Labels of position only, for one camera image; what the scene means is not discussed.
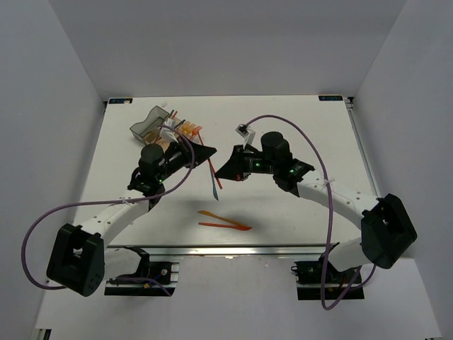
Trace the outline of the red plastic fork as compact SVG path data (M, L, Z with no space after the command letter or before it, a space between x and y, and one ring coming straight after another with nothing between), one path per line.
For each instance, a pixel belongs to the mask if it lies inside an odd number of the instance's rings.
M199 134L199 132L201 131L201 129L202 129L202 126L200 126L200 125L195 126L191 131L192 138L196 137Z

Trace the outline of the orange plastic fork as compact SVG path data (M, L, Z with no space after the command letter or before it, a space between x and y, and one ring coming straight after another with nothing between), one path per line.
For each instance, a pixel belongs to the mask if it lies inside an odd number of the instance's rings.
M192 133L192 131L193 131L194 128L195 128L195 124L194 124L194 123L192 123L192 122L190 122L190 121L185 121L185 122L181 125L180 131L181 131L184 135L188 136L188 135L190 135L190 134Z

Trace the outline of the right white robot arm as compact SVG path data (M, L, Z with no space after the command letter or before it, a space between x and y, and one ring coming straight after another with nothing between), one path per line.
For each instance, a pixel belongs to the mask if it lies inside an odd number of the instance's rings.
M279 132L267 132L261 148L238 144L228 161L215 174L218 179L245 181L250 174L270 174L283 191L332 208L359 230L356 239L331 246L327 260L319 265L321 277L338 281L345 271L365 264L390 269L417 239L403 202L393 194L380 198L327 182L322 174L294 158L289 142Z

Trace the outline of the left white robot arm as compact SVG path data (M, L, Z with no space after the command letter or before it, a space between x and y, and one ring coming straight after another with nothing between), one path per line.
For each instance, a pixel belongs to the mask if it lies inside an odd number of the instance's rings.
M96 216L57 233L47 267L47 277L88 297L102 281L144 283L149 275L149 255L135 246L109 249L108 245L136 219L147 214L166 192L164 180L183 167L191 169L216 153L214 147L194 142L171 142L142 148L138 167L119 203Z

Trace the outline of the clear container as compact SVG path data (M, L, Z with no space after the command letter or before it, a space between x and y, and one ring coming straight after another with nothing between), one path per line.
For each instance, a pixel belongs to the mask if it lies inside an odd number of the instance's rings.
M185 121L182 125L181 132L189 139L194 140L199 136L202 129L201 125L197 125L190 121Z

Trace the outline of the blue plastic knife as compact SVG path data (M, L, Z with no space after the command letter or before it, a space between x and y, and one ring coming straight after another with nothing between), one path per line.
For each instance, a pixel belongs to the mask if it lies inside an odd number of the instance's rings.
M217 192L217 186L216 186L216 180L214 178L214 171L210 167L210 176L212 180L212 194L215 200L219 200L218 192Z

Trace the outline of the orange plastic knife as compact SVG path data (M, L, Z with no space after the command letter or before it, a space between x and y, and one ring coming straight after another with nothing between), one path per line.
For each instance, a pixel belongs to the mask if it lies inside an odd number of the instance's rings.
M240 223L240 222L237 222L235 220L231 220L229 218L225 218L225 217L220 217L218 215L215 215L214 213L212 212L209 212L209 211L206 211L206 210L199 210L198 213L202 214L202 215L206 215L206 216L210 216L210 217L213 217L215 219L218 219L218 220L221 220L221 221L224 221L224 222L228 222L230 224L233 224L233 225L236 225L238 227L248 227L247 225L243 224L243 223Z

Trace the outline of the grey smoked container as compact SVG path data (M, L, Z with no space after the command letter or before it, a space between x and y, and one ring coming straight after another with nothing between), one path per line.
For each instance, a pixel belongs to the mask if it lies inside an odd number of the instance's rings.
M170 113L160 106L154 106L148 113L148 116L141 122L135 123L130 127L133 137L142 144L146 144L145 138L148 134L153 134L160 124L162 124Z

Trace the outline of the red plastic knife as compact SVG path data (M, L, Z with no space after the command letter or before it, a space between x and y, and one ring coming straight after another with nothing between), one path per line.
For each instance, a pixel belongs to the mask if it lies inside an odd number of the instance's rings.
M218 223L211 223L211 222L199 222L199 225L206 226L206 227L218 227L218 228L226 228L226 229L233 229L239 231L249 231L251 227L246 225L226 225L226 224L218 224Z

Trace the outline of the left blue corner sticker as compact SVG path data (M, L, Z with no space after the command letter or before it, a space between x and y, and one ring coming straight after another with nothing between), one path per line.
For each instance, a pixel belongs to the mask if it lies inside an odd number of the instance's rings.
M115 104L131 104L133 102L133 98L110 98L108 101L109 105Z

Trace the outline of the blue corner sticker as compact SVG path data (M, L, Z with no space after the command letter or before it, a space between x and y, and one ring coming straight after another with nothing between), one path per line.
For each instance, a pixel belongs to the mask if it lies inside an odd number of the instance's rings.
M343 101L341 95L318 95L320 101Z
M133 98L110 98L108 101L109 105L115 104L131 104L133 102Z

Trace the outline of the right blue corner sticker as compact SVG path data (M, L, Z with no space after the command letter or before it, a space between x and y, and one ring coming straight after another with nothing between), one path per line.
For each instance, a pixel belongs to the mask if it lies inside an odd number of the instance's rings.
M318 95L320 101L343 101L341 95Z

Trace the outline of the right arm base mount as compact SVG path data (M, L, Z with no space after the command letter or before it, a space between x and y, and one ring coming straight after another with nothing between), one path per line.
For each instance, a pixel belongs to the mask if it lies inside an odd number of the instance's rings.
M291 266L291 272L296 277L297 298L299 301L320 301L321 300L321 261L296 261ZM333 269L326 272L326 292L327 300L336 300L347 287L355 269L348 269L340 273L334 273ZM344 300L364 300L363 288L359 288L362 277L359 274L355 279L351 289L343 297Z

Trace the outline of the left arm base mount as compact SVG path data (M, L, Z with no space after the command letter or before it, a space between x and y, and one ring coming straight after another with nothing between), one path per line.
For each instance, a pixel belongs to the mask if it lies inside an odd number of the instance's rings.
M124 246L105 253L107 296L170 297L175 292L180 264L152 257L147 251Z

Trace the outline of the aluminium table rail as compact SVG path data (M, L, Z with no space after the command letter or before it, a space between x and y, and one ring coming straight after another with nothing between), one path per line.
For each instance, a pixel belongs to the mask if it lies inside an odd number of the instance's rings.
M319 256L325 246L109 246L107 250L134 248L142 249L151 256Z

